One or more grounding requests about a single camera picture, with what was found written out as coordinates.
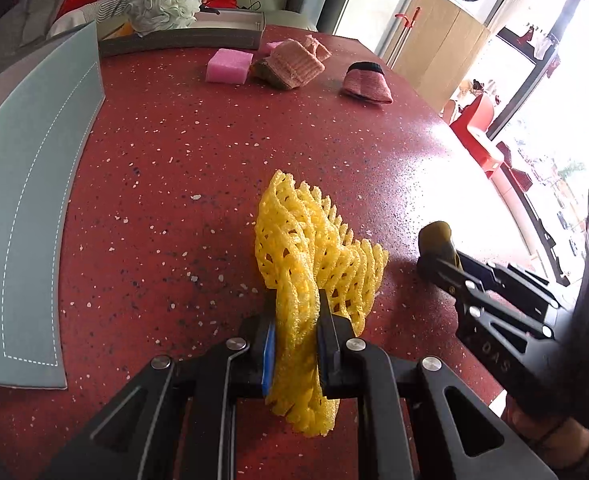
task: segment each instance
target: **gray tray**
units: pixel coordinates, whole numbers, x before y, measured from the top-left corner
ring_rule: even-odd
[[[137,34],[101,40],[98,51],[101,57],[188,46],[215,48],[242,48],[258,50],[266,28],[263,12],[244,9],[219,9],[220,14],[198,12],[196,23],[189,28],[159,30],[140,37]]]
[[[28,66],[34,66],[34,56],[42,59],[32,70],[18,62],[0,74],[4,386],[66,387],[59,255],[75,171],[104,100],[96,38],[95,23],[89,23],[33,52]]]

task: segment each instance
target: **glass door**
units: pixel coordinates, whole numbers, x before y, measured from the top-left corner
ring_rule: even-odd
[[[495,139],[532,182],[525,196],[555,242],[561,278],[578,284],[589,188],[589,0],[577,6],[556,55],[558,66],[548,67]]]
[[[526,0],[506,26],[485,45],[465,77],[477,80],[496,97],[495,117],[498,118],[524,82],[533,72],[539,72],[544,59],[538,59],[529,30],[536,28],[537,37],[548,35],[569,4],[579,0]],[[460,108],[470,104],[475,96],[469,94],[458,102]]]

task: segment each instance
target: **red table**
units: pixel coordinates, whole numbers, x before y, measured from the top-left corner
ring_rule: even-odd
[[[304,34],[269,27],[264,39]],[[377,58],[355,40],[316,36],[333,56],[292,92],[204,83],[213,49],[103,60],[106,102],[63,233],[68,390],[0,388],[0,456],[16,478],[35,478],[153,356],[199,355],[260,309],[253,224],[277,169],[320,186],[356,237],[390,251],[364,337],[402,358],[440,356],[486,402],[498,393],[454,336],[453,301],[419,279],[415,262],[419,229],[443,219],[468,254],[527,264],[510,213],[402,78],[385,72],[388,107],[339,95],[352,62]],[[343,401],[335,430],[315,439],[293,434],[261,402],[242,402],[238,413],[238,470],[249,478],[357,477],[354,402]]]

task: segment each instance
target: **gray placemat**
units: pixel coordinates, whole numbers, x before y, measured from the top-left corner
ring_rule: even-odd
[[[0,106],[0,384],[66,387],[58,309],[63,222],[103,100],[91,23]]]

